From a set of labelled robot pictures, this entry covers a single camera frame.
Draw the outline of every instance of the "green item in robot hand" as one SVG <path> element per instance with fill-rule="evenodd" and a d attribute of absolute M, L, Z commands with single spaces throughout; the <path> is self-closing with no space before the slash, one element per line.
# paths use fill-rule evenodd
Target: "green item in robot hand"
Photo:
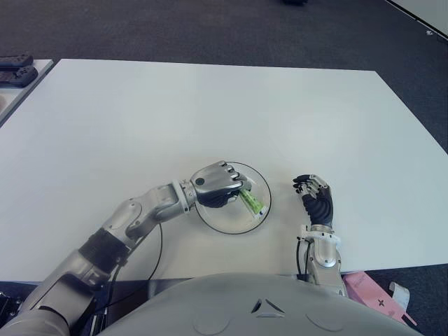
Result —
<path fill-rule="evenodd" d="M 260 218 L 265 214 L 267 206 L 260 202 L 252 192 L 246 189 L 241 189 L 239 191 L 239 196 L 254 218 Z"/>

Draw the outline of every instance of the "pink bag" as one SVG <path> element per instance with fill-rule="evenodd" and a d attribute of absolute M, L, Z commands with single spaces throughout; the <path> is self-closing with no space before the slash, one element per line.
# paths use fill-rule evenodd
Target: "pink bag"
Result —
<path fill-rule="evenodd" d="M 344 276 L 344 282 L 352 300 L 406 324 L 403 321 L 404 315 L 415 326 L 417 325 L 411 316 L 365 272 L 348 274 Z"/>

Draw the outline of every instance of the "white table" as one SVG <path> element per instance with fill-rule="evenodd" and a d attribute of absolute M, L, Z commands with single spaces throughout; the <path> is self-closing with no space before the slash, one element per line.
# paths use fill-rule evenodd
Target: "white table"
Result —
<path fill-rule="evenodd" d="M 2 120 L 32 91 L 53 65 L 51 59 L 35 59 L 33 67 L 38 71 L 37 78 L 27 87 L 0 87 L 0 125 Z"/>
<path fill-rule="evenodd" d="M 155 278 L 296 273 L 306 173 L 332 187 L 343 271 L 448 263 L 448 156 L 373 71 L 65 59 L 0 153 L 0 280 L 44 279 L 122 200 L 219 159 L 264 175 L 271 214 L 238 236 L 196 213 L 165 223 Z M 118 278 L 145 279 L 158 244 L 156 229 Z"/>

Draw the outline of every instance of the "dark floor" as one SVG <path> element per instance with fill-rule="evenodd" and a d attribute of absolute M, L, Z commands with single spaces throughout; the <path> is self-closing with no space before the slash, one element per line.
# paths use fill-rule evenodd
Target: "dark floor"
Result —
<path fill-rule="evenodd" d="M 0 0 L 0 55 L 375 70 L 448 151 L 448 45 L 426 30 L 382 0 Z M 448 335 L 447 274 L 370 272 L 427 336 Z"/>

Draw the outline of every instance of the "wire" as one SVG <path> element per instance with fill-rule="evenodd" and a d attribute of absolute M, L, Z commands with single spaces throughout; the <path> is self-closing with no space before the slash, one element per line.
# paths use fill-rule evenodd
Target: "wire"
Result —
<path fill-rule="evenodd" d="M 308 274 L 308 257 L 309 257 L 309 247 L 311 246 L 311 243 L 307 240 L 305 240 L 305 241 L 308 242 L 307 259 L 305 260 L 305 274 Z"/>
<path fill-rule="evenodd" d="M 300 269 L 299 250 L 300 250 L 300 237 L 297 237 L 297 248 L 295 250 L 295 262 L 297 263 L 297 271 L 299 272 L 299 275 L 302 275 L 302 270 Z"/>
<path fill-rule="evenodd" d="M 118 276 L 119 271 L 121 270 L 122 265 L 118 266 L 117 269 L 115 270 L 115 274 L 113 275 L 113 278 L 112 278 L 112 281 L 111 281 L 111 286 L 109 287 L 107 303 L 106 303 L 103 307 L 100 307 L 100 308 L 96 309 L 95 312 L 94 312 L 95 314 L 96 314 L 97 312 L 100 312 L 101 310 L 103 310 L 103 309 L 105 309 L 105 308 L 108 308 L 108 307 L 110 307 L 110 306 L 116 305 L 117 303 L 120 303 L 120 302 L 126 300 L 127 298 L 130 298 L 131 296 L 133 296 L 133 294 L 137 293 L 138 291 L 142 290 L 143 288 L 145 288 L 145 287 L 148 285 L 148 282 L 149 282 L 149 281 L 151 280 L 151 278 L 154 276 L 155 271 L 156 271 L 157 268 L 159 267 L 160 259 L 162 258 L 162 249 L 163 249 L 163 231 L 162 231 L 162 226 L 161 226 L 160 223 L 159 223 L 159 228 L 160 228 L 160 252 L 159 252 L 159 256 L 158 256 L 158 258 L 157 258 L 157 263 L 155 264 L 154 270 L 153 270 L 153 272 L 151 273 L 151 275 L 147 278 L 147 280 L 145 280 L 145 284 L 142 285 L 142 286 L 140 286 L 140 287 L 138 287 L 136 290 L 134 290 L 134 291 L 131 292 L 130 294 L 128 294 L 128 295 L 126 295 L 126 296 L 124 296 L 124 297 L 122 297 L 122 298 L 120 298 L 120 299 L 118 299 L 118 300 L 116 300 L 116 301 L 114 301 L 114 302 L 111 302 L 111 301 L 112 301 L 112 296 L 113 296 L 113 288 L 115 287 L 116 279 L 117 279 L 117 276 Z M 132 249 L 132 251 L 134 251 L 137 247 L 139 247 L 139 245 L 142 243 L 142 241 L 143 241 L 145 238 L 146 238 L 146 236 L 143 237 L 142 239 L 140 239 L 140 241 L 139 241 L 139 242 L 137 243 L 137 245 Z"/>

